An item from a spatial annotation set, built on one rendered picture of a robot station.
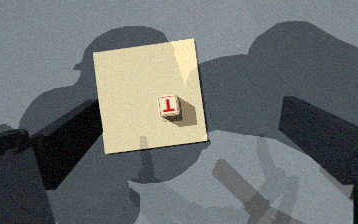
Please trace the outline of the white letter block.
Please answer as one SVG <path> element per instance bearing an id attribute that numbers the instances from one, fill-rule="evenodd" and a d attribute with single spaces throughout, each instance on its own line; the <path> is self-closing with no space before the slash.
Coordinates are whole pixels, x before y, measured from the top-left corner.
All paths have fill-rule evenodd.
<path id="1" fill-rule="evenodd" d="M 157 103 L 160 117 L 175 116 L 180 114 L 177 94 L 158 96 Z"/>

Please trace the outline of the beige mat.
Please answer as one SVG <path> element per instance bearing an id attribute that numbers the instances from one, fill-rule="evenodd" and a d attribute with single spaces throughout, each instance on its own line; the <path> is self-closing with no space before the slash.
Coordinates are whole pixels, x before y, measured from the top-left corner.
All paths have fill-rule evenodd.
<path id="1" fill-rule="evenodd" d="M 105 154 L 207 141 L 194 39 L 93 53 Z M 180 114 L 160 117 L 157 97 Z"/>

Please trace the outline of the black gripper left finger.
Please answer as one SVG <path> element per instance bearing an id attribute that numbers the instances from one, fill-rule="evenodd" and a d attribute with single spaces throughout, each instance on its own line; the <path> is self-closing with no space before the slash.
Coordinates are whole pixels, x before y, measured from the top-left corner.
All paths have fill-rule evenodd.
<path id="1" fill-rule="evenodd" d="M 88 99 L 29 137 L 0 133 L 0 224 L 56 224 L 46 190 L 56 190 L 103 133 L 98 99 Z"/>

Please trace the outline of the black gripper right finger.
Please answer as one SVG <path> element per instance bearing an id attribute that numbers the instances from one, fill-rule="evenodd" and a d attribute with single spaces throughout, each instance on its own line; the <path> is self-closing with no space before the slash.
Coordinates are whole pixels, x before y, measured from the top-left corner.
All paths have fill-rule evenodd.
<path id="1" fill-rule="evenodd" d="M 284 96 L 278 129 L 342 185 L 354 185 L 358 224 L 358 126 L 295 96 Z"/>

